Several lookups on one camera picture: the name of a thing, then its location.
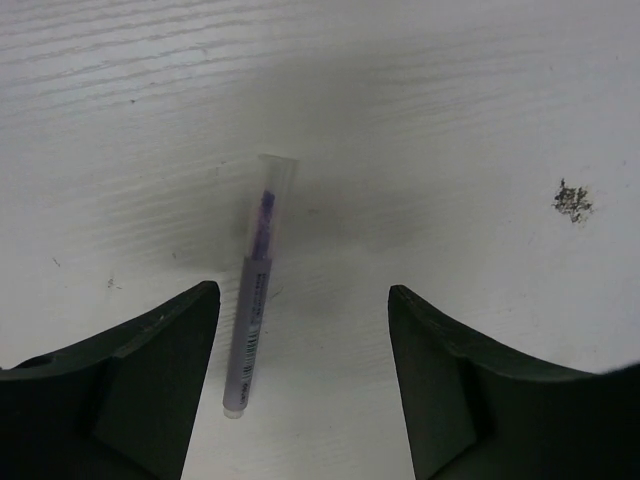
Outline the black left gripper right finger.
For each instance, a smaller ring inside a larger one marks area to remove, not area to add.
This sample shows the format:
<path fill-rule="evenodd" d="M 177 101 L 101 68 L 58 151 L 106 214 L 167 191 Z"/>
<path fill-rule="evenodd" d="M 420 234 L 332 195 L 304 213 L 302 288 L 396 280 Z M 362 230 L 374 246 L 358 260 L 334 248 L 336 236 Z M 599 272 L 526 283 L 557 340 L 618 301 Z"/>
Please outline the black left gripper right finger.
<path fill-rule="evenodd" d="M 635 479 L 639 368 L 587 373 L 508 347 L 405 286 L 389 334 L 419 479 Z"/>

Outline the purple highlighter pen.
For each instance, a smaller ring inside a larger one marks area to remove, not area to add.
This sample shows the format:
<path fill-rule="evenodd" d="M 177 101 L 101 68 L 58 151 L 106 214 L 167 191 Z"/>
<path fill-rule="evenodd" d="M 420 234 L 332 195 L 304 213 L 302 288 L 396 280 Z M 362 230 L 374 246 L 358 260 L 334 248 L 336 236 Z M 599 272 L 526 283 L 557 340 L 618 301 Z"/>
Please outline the purple highlighter pen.
<path fill-rule="evenodd" d="M 227 362 L 223 412 L 238 419 L 248 405 L 279 223 L 286 209 L 298 162 L 263 154 L 261 179 L 250 210 Z"/>

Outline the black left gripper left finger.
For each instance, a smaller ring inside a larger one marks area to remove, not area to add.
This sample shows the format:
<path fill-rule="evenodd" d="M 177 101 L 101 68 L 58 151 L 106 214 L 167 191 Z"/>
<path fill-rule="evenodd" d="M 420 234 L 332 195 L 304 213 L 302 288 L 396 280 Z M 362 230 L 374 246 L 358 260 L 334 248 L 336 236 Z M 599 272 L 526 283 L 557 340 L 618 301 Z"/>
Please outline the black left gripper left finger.
<path fill-rule="evenodd" d="M 1 372 L 4 479 L 178 479 L 220 309 L 203 281 Z"/>

